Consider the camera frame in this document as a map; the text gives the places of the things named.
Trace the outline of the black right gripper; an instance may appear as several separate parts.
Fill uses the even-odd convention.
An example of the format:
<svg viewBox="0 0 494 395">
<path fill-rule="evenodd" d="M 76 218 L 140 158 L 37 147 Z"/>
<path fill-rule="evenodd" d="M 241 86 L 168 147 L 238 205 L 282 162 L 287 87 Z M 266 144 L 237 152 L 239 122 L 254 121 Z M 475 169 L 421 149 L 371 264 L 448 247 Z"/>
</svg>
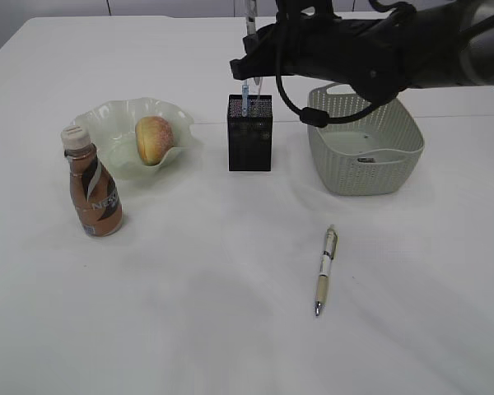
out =
<svg viewBox="0 0 494 395">
<path fill-rule="evenodd" d="M 236 80 L 297 75 L 347 83 L 356 89 L 379 87 L 379 50 L 366 37 L 377 19 L 305 18 L 299 31 L 282 23 L 243 38 L 245 55 L 230 61 Z"/>
</svg>

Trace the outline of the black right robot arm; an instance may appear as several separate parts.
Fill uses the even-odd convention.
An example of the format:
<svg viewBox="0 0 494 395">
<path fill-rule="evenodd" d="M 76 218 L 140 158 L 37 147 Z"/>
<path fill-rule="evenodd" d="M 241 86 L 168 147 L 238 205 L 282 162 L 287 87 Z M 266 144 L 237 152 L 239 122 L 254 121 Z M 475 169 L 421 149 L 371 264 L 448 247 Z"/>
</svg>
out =
<svg viewBox="0 0 494 395">
<path fill-rule="evenodd" d="M 344 19 L 330 1 L 277 2 L 275 23 L 244 38 L 233 77 L 316 78 L 349 85 L 371 103 L 408 88 L 494 86 L 494 1 L 372 6 L 387 16 Z"/>
</svg>

